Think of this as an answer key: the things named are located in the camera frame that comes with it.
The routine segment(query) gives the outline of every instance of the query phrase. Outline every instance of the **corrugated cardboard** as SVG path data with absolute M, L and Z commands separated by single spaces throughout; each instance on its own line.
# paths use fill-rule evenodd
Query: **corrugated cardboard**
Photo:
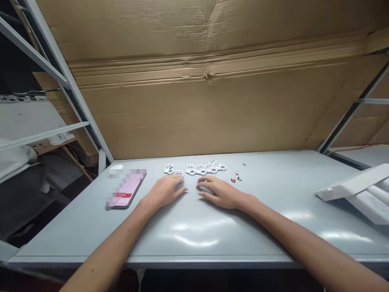
M 374 76 L 385 63 L 380 56 L 361 59 L 82 93 L 115 159 L 312 148 L 312 132 L 315 148 L 344 113 L 328 110 L 334 97 L 344 109 L 371 80 L 344 89 L 349 77 Z M 356 66 L 368 63 L 375 66 Z M 324 114 L 332 120 L 315 129 Z
M 38 0 L 68 62 L 215 52 L 389 26 L 386 0 Z
M 385 0 L 38 0 L 115 159 L 316 148 Z

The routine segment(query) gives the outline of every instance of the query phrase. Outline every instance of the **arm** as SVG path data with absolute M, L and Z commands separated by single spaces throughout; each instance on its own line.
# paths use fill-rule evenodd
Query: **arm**
M 282 216 L 253 195 L 242 193 L 214 176 L 199 179 L 198 187 L 215 192 L 199 195 L 217 206 L 239 209 L 263 225 L 330 291 L 389 291 L 389 283 L 321 237 Z
M 150 217 L 187 190 L 181 188 L 174 191 L 181 180 L 182 177 L 178 175 L 160 178 L 127 219 L 78 268 L 61 292 L 107 291 Z

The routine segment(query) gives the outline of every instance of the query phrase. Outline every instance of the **metal shelf frame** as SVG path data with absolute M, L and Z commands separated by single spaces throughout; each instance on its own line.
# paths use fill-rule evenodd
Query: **metal shelf frame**
M 36 0 L 19 0 L 19 4 L 23 7 L 23 13 L 31 26 L 34 34 L 40 42 L 44 52 L 44 56 L 35 50 L 19 33 L 16 32 L 1 16 L 0 16 L 0 32 L 36 62 L 43 70 L 50 74 L 59 83 L 61 90 L 69 101 L 71 107 L 77 115 L 80 123 L 69 125 L 63 128 L 56 129 L 59 133 L 66 132 L 68 127 L 77 129 L 84 127 L 86 133 L 91 139 L 98 153 L 105 153 L 108 161 L 114 161 L 111 151 L 102 136 L 88 105 L 51 33 L 49 26 L 36 2 Z M 37 136 L 49 137 L 52 131 L 40 133 Z M 31 142 L 31 137 L 19 139 L 10 145 L 3 145 L 1 149 L 20 146 L 24 140 Z
M 336 127 L 333 129 L 328 138 L 317 148 L 317 151 L 324 155 L 329 155 L 330 151 L 328 149 L 336 141 L 342 131 L 347 127 L 350 120 L 353 118 L 357 109 L 361 104 L 382 104 L 389 105 L 389 99 L 371 99 L 370 96 L 377 88 L 379 83 L 384 79 L 384 77 L 389 72 L 389 62 L 378 72 L 372 82 L 367 86 L 367 88 L 362 92 L 361 96 L 352 104 L 348 112 L 342 117 Z

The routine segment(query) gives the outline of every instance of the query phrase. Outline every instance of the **hand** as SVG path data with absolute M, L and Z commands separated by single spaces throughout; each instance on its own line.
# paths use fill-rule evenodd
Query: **hand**
M 207 187 L 215 193 L 215 195 L 211 195 L 210 193 L 200 191 L 199 195 L 222 208 L 241 209 L 244 201 L 250 196 L 214 176 L 203 176 L 198 181 L 197 188 Z
M 182 176 L 179 175 L 165 175 L 157 180 L 150 192 L 144 197 L 156 210 L 165 206 L 180 195 L 182 195 L 188 188 L 180 188 L 175 191 L 175 187 L 182 181 Z

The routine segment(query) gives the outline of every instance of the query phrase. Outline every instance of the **white cloth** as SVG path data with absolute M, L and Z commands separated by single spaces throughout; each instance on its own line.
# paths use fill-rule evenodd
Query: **white cloth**
M 0 139 L 0 145 L 9 142 Z M 37 155 L 29 146 L 0 150 L 0 183 L 22 172 L 36 161 Z

